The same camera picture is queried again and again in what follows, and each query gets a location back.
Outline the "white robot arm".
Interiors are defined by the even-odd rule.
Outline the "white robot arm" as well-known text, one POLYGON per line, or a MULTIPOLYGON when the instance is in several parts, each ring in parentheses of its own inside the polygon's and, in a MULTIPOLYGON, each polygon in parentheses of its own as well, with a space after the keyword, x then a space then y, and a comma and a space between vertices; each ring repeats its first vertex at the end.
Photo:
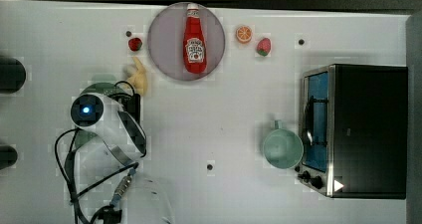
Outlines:
POLYGON ((65 170, 76 186, 73 198, 88 206, 88 194, 100 187, 104 200, 93 202, 84 220, 91 224, 175 224, 167 194, 158 180, 143 172, 146 134, 115 99, 84 93, 71 105, 78 130, 77 148, 65 170))

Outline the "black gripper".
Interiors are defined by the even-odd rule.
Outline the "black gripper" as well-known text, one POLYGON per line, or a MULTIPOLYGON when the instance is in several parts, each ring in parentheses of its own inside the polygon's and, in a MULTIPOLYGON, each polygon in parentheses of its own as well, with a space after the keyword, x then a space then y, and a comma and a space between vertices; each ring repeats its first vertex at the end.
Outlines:
POLYGON ((131 114, 137 122, 140 122, 141 96, 139 94, 129 95, 124 93, 117 93, 112 94, 110 97, 121 103, 123 105, 123 109, 131 114))

